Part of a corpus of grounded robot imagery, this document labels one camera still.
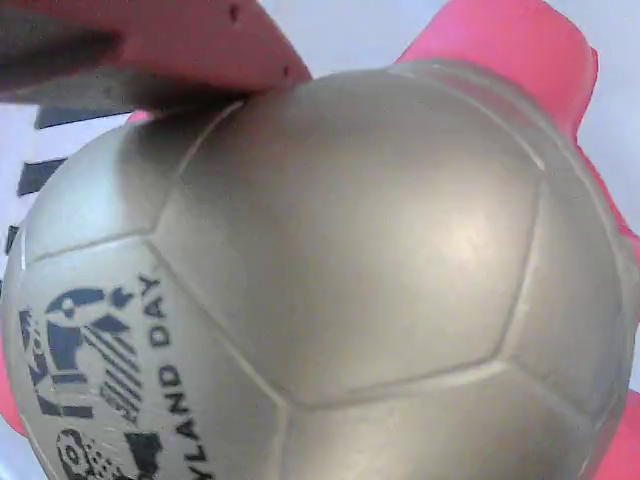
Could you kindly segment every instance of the ball panel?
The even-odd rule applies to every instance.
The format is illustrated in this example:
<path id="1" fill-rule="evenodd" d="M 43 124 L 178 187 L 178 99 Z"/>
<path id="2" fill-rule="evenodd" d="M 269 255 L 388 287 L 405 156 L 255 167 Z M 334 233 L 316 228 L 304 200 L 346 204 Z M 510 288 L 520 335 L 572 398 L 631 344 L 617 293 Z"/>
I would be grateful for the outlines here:
<path id="1" fill-rule="evenodd" d="M 539 175 L 446 91 L 341 75 L 223 122 L 154 243 L 266 377 L 315 403 L 495 352 Z"/>
<path id="2" fill-rule="evenodd" d="M 283 413 L 140 241 L 36 262 L 8 320 L 14 393 L 52 478 L 276 480 Z"/>
<path id="3" fill-rule="evenodd" d="M 153 227 L 173 174 L 210 116 L 128 125 L 72 156 L 28 216 L 27 262 Z"/>
<path id="4" fill-rule="evenodd" d="M 574 417 L 508 369 L 422 397 L 300 412 L 282 480 L 577 478 L 591 432 Z"/>
<path id="5" fill-rule="evenodd" d="M 599 418 L 627 332 L 611 245 L 574 173 L 547 180 L 536 228 L 507 354 Z"/>

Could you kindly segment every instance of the soccer ball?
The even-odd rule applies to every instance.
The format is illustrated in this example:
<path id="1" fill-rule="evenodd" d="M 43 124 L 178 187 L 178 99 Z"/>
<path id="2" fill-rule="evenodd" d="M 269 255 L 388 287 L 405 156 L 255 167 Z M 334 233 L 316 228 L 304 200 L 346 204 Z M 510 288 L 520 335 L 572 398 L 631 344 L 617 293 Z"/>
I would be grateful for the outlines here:
<path id="1" fill-rule="evenodd" d="M 577 152 L 443 62 L 102 136 L 40 194 L 3 295 L 56 480 L 588 478 L 639 313 Z"/>

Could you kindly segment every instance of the silver soccer ball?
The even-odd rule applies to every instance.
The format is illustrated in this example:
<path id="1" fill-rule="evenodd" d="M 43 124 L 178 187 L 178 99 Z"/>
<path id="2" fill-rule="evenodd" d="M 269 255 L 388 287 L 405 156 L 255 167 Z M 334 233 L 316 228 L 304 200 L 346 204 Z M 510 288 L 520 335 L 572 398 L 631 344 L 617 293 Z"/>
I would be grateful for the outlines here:
<path id="1" fill-rule="evenodd" d="M 55 480 L 588 478 L 639 313 L 570 143 L 442 62 L 104 135 L 3 295 Z"/>

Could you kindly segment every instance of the white background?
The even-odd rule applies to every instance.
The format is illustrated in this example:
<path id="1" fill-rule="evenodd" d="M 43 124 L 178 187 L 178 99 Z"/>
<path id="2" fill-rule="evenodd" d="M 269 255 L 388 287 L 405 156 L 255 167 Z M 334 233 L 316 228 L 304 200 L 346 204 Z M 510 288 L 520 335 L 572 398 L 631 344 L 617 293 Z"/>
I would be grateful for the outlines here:
<path id="1" fill-rule="evenodd" d="M 445 2 L 264 0 L 262 3 L 313 74 L 321 76 L 392 63 Z M 637 158 L 640 151 L 640 1 L 553 0 L 550 3 L 582 29 L 600 54 L 600 76 L 579 139 L 632 228 L 640 231 L 640 160 Z M 18 124 L 30 128 L 33 114 L 33 111 L 19 112 L 13 107 L 0 106 L 0 187 L 9 188 L 0 188 L 0 196 L 4 192 L 13 195 L 11 190 L 19 175 L 19 169 L 11 170 L 2 157 L 22 156 L 33 148 L 29 144 L 30 129 L 18 131 Z M 3 210 L 5 217 L 11 215 Z M 640 387 L 638 369 L 635 369 L 632 386 L 636 390 Z M 0 420 L 0 480 L 43 478 L 26 440 Z"/>

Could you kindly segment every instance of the printed logo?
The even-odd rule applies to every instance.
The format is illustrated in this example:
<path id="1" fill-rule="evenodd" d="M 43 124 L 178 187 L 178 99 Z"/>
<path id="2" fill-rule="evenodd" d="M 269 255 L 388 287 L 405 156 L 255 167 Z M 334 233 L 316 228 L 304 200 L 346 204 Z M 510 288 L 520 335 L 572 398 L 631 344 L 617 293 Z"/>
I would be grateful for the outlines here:
<path id="1" fill-rule="evenodd" d="M 44 325 L 30 309 L 19 313 L 22 341 L 31 383 L 45 415 L 93 418 L 89 375 L 78 361 L 84 349 L 101 359 L 99 392 L 125 420 L 137 425 L 142 403 L 142 381 L 129 327 L 120 320 L 134 298 L 121 287 L 110 292 L 94 288 L 70 290 L 55 298 L 44 312 Z M 73 395 L 68 404 L 59 399 Z"/>
<path id="2" fill-rule="evenodd" d="M 158 471 L 156 457 L 162 450 L 156 433 L 126 433 L 126 442 L 137 472 L 133 477 L 124 467 L 102 452 L 94 439 L 68 428 L 58 434 L 58 457 L 68 480 L 151 480 Z"/>
<path id="3" fill-rule="evenodd" d="M 132 291 L 121 286 L 76 288 L 58 295 L 43 312 L 31 308 L 19 312 L 29 375 L 42 413 L 99 423 L 96 406 L 104 402 L 126 422 L 118 451 L 128 450 L 129 459 L 115 457 L 112 448 L 100 451 L 96 446 L 100 443 L 79 430 L 62 430 L 57 451 L 68 480 L 155 478 L 163 450 L 160 434 L 172 438 L 185 475 L 194 480 L 216 478 L 180 369 L 170 356 L 160 354 L 171 349 L 173 340 L 163 287 L 160 278 L 140 274 Z M 127 318 L 137 319 L 138 343 Z M 167 424 L 160 430 L 156 421 L 155 432 L 139 425 L 144 423 L 144 417 L 139 422 L 144 396 L 137 348 L 148 349 L 145 368 L 155 370 L 148 381 L 155 377 L 154 390 L 165 405 Z M 102 400 L 96 398 L 96 391 Z"/>

